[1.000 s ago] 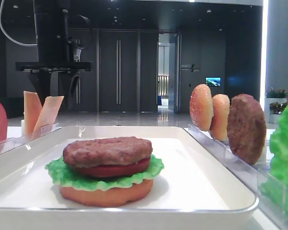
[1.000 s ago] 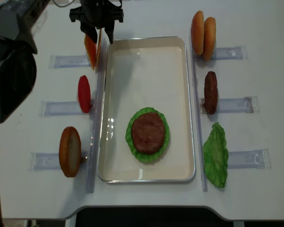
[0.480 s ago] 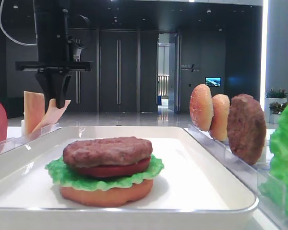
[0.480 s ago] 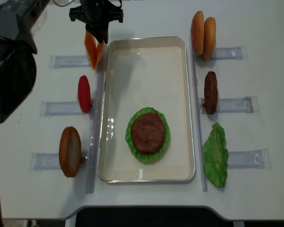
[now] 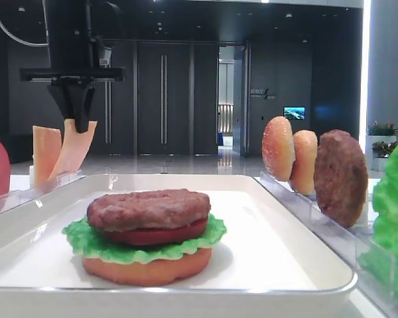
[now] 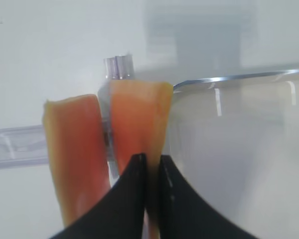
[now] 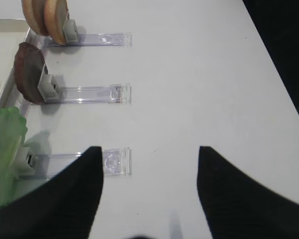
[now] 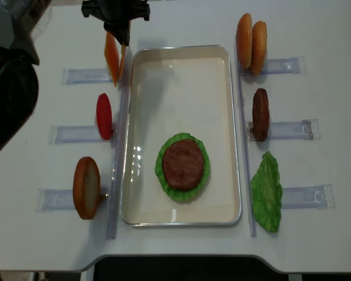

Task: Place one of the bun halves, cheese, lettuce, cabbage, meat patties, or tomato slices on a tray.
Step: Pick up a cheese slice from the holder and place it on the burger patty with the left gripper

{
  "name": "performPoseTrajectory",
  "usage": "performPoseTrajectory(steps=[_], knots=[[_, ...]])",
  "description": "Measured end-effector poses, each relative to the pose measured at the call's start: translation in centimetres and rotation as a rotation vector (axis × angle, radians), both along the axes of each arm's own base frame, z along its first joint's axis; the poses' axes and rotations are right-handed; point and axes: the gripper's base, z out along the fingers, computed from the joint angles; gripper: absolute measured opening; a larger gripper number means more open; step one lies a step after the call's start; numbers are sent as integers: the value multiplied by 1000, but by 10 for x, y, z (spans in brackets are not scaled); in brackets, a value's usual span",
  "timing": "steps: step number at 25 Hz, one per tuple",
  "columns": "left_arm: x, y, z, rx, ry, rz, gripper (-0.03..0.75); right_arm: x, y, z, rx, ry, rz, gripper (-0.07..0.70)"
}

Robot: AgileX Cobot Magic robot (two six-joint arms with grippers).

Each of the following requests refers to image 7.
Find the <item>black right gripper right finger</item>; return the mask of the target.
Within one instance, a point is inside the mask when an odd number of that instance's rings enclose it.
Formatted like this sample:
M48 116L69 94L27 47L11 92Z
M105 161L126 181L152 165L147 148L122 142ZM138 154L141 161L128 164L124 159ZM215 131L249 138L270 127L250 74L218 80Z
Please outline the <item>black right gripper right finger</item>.
M210 146L199 149L197 191L214 239L299 239L299 204L261 185Z

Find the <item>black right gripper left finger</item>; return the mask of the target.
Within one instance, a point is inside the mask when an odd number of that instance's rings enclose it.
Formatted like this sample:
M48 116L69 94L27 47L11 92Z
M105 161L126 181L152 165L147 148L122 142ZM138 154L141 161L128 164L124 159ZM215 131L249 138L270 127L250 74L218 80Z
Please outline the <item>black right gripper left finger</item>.
M86 151L93 156L102 153L97 146ZM70 165L0 209L0 239L87 239L103 184L103 165L95 159Z

